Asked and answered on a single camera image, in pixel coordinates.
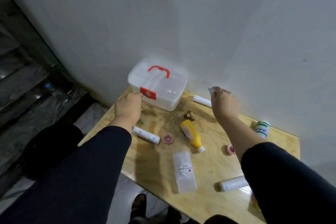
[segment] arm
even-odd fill
[[[238,119],[239,102],[215,87],[212,110],[227,133],[268,223],[335,222],[336,188]]]
[[[19,197],[0,223],[105,224],[140,112],[140,94],[120,99],[115,119]]]

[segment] person's left hand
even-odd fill
[[[114,105],[115,118],[109,126],[125,128],[130,133],[141,115],[141,93],[129,93],[120,98]]]

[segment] red latch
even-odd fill
[[[170,76],[170,72],[168,69],[166,68],[163,68],[163,67],[159,67],[159,66],[152,66],[150,69],[148,69],[148,71],[151,71],[154,67],[157,67],[158,69],[162,70],[162,71],[166,71],[167,72],[167,75],[166,75],[166,78],[168,79],[169,76]]]
[[[150,99],[154,99],[156,100],[156,93],[151,91],[151,90],[147,90],[144,87],[140,87],[140,92],[145,96],[148,97]]]

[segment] black sandal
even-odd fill
[[[146,205],[147,205],[146,194],[139,194],[138,196],[136,196],[132,203],[132,211],[131,211],[130,220],[132,220],[134,217],[145,218]]]

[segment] green and white roll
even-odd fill
[[[254,132],[258,133],[259,136],[265,139],[267,138],[269,131],[270,131],[270,123],[266,120],[258,121],[254,129]]]

